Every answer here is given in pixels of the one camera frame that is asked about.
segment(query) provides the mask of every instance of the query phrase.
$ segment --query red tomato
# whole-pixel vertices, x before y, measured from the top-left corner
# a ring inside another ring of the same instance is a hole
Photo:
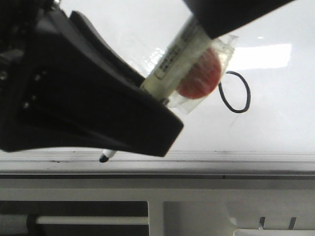
[[[218,55],[209,48],[180,82],[177,92],[190,99],[204,97],[217,87],[220,77],[221,65]]]

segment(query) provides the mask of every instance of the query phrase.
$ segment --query black cable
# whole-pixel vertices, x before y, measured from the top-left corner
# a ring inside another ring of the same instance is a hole
[[[250,104],[251,104],[251,90],[250,90],[250,87],[249,85],[247,84],[246,80],[244,79],[244,77],[242,75],[240,75],[239,73],[237,72],[234,72],[234,71],[227,71],[226,72],[227,74],[232,74],[232,75],[235,75],[237,76],[238,78],[240,78],[243,82],[243,84],[245,85],[245,88],[246,88],[246,94],[247,94],[247,98],[246,98],[246,105],[245,105],[245,108],[244,109],[241,109],[241,110],[235,110],[227,101],[227,99],[225,98],[225,95],[224,95],[224,92],[223,92],[223,89],[222,89],[222,84],[221,82],[219,83],[219,92],[220,92],[220,95],[221,95],[221,98],[222,98],[222,101],[225,103],[225,105],[228,107],[228,109],[234,113],[244,113],[246,112],[249,107],[250,107]]]

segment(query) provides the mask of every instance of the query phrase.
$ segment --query red object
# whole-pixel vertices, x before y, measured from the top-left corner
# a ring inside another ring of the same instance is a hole
[[[209,48],[180,82],[177,92],[186,98],[198,99],[210,94],[219,84],[221,64],[217,53]]]

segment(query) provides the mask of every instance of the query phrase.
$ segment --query clear plastic wrapper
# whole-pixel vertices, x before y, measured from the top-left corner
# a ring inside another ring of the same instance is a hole
[[[169,108],[189,113],[220,82],[234,48],[235,36],[210,39],[191,17],[144,81],[141,89]]]

